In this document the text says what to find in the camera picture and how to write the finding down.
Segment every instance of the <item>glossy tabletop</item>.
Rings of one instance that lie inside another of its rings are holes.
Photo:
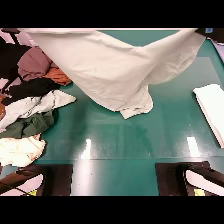
[[[176,31],[105,31],[144,46]],[[86,96],[75,84],[62,87],[77,101],[58,110],[43,133],[47,147],[35,163],[73,163],[72,195],[158,195],[155,162],[208,160],[224,172],[221,149],[192,90],[224,83],[221,59],[206,40],[194,63],[174,80],[149,86],[154,108],[124,120]],[[3,169],[2,177],[14,168]]]

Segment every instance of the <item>folded white cloth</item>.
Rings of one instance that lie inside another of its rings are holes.
[[[193,92],[221,148],[224,148],[224,91],[219,85],[211,84],[195,88]]]
[[[167,82],[194,61],[205,37],[186,28],[135,47],[98,31],[21,28],[96,103],[123,117],[153,108],[149,84]]]
[[[43,97],[27,97],[5,107],[6,115],[0,121],[1,132],[18,118],[27,118],[35,113],[47,112],[76,100],[74,96],[60,90],[50,91]]]
[[[25,167],[39,158],[44,150],[46,142],[39,141],[40,135],[29,138],[0,139],[0,162],[1,166],[12,164],[12,166]]]

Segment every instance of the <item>yellow label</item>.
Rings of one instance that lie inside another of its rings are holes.
[[[205,196],[205,191],[202,189],[194,189],[195,196]]]
[[[31,194],[33,196],[37,196],[37,190],[31,191],[31,192],[29,192],[29,194]]]

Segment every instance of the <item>maroon cloth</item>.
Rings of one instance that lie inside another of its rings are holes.
[[[32,47],[19,60],[18,72],[26,81],[41,78],[47,74],[51,63],[51,59],[39,47]]]

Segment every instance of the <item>dark green cloth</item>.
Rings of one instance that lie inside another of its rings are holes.
[[[28,118],[18,119],[0,133],[0,138],[24,138],[43,133],[54,124],[53,111],[36,113]]]

